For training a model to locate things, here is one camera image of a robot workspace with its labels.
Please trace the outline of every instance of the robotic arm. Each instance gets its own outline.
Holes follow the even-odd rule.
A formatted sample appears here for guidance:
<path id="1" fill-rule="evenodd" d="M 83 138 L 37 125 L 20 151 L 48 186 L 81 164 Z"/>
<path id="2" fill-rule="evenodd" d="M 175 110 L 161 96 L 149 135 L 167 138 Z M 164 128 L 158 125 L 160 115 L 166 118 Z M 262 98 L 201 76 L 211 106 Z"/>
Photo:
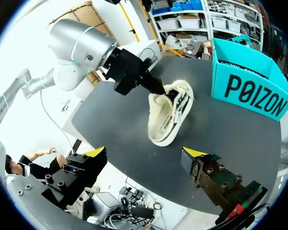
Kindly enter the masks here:
<path id="1" fill-rule="evenodd" d="M 165 94 L 162 81 L 147 70 L 150 59 L 140 60 L 127 50 L 116 48 L 116 40 L 84 23 L 62 19 L 50 31 L 49 47 L 57 63 L 46 76 L 32 79 L 29 70 L 19 73 L 12 85 L 0 97 L 0 123 L 19 90 L 26 99 L 57 85 L 64 91 L 75 89 L 91 70 L 108 69 L 105 78 L 115 80 L 114 90 L 127 95 L 138 85 L 151 93 Z M 0 142 L 0 175 L 4 179 L 5 150 Z"/>

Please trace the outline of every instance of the white shelving unit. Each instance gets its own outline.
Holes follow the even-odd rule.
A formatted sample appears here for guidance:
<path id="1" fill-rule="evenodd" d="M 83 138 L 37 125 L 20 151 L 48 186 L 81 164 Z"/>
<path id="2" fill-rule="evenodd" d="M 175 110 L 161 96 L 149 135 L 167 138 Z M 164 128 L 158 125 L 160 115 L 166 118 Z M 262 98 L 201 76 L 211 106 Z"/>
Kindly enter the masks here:
<path id="1" fill-rule="evenodd" d="M 207 37 L 208 39 L 212 39 L 215 35 L 215 33 L 217 32 L 224 32 L 233 36 L 241 36 L 243 34 L 241 33 L 237 33 L 235 31 L 231 31 L 229 29 L 220 29 L 220 28 L 216 28 L 213 27 L 212 24 L 212 19 L 211 16 L 216 16 L 216 17 L 224 17 L 230 20 L 234 20 L 234 21 L 241 21 L 241 22 L 245 22 L 247 23 L 250 28 L 255 31 L 257 30 L 260 33 L 260 51 L 262 51 L 263 49 L 263 42 L 264 42 L 264 26 L 263 26 L 263 18 L 262 15 L 254 8 L 247 6 L 243 3 L 240 3 L 238 1 L 234 1 L 234 0 L 217 0 L 217 1 L 222 1 L 225 3 L 230 3 L 235 5 L 235 7 L 246 10 L 246 11 L 251 11 L 254 12 L 256 15 L 256 20 L 258 20 L 259 23 L 254 23 L 249 21 L 247 18 L 243 17 L 237 17 L 237 16 L 233 16 L 230 14 L 226 14 L 226 13 L 219 13 L 219 12 L 214 12 L 214 11 L 210 11 L 209 10 L 209 6 L 208 6 L 208 2 L 207 0 L 201 0 L 202 6 L 203 6 L 203 10 L 199 11 L 199 10 L 188 10 L 188 11 L 171 11 L 171 12 L 166 12 L 166 13 L 159 13 L 159 14 L 155 14 L 153 15 L 151 12 L 149 13 L 151 21 L 155 27 L 155 30 L 157 32 L 158 35 L 158 39 L 159 41 L 162 41 L 162 36 L 164 38 L 166 38 L 168 36 L 168 32 L 174 32 L 174 31 L 196 31 L 196 32 L 205 32 L 207 33 Z M 179 14 L 183 14 L 183 13 L 203 13 L 205 16 L 205 24 L 206 24 L 206 28 L 200 28 L 197 30 L 192 30 L 192 29 L 176 29 L 176 30 L 160 30 L 158 25 L 157 25 L 157 21 L 162 20 L 163 16 L 166 15 L 179 15 Z"/>

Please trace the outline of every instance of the sneaker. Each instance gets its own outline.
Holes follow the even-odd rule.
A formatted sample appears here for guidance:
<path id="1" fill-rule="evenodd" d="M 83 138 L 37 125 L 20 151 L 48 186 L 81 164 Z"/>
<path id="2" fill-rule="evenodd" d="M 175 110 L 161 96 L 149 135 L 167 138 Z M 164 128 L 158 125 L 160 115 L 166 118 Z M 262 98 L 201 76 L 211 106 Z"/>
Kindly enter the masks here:
<path id="1" fill-rule="evenodd" d="M 193 90 L 186 81 L 177 80 L 164 89 L 166 95 L 148 96 L 148 137 L 161 147 L 173 142 L 193 104 Z"/>

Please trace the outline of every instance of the black table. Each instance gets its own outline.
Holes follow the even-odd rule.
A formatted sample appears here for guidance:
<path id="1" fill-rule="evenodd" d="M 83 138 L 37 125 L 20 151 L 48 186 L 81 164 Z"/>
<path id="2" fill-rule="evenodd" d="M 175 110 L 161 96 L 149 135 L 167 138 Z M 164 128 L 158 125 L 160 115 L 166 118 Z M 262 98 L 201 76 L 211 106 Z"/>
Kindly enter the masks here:
<path id="1" fill-rule="evenodd" d="M 210 96 L 212 62 L 164 57 L 153 76 L 164 84 L 185 79 L 195 101 L 176 139 L 158 147 L 148 138 L 148 91 L 142 86 L 127 96 L 101 82 L 74 115 L 72 123 L 94 147 L 105 146 L 108 161 L 140 185 L 177 204 L 219 214 L 202 189 L 195 189 L 180 166 L 180 149 L 215 153 L 220 162 L 243 176 L 246 186 L 256 180 L 270 196 L 281 150 L 280 124 L 270 118 Z"/>

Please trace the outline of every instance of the teal box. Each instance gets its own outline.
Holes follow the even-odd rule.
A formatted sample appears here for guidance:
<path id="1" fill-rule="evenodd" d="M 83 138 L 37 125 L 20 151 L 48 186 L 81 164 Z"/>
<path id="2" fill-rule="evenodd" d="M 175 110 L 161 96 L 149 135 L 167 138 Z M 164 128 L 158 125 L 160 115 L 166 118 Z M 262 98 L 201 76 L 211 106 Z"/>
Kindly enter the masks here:
<path id="1" fill-rule="evenodd" d="M 213 98 L 279 121 L 288 110 L 288 82 L 268 56 L 238 43 L 213 39 Z"/>

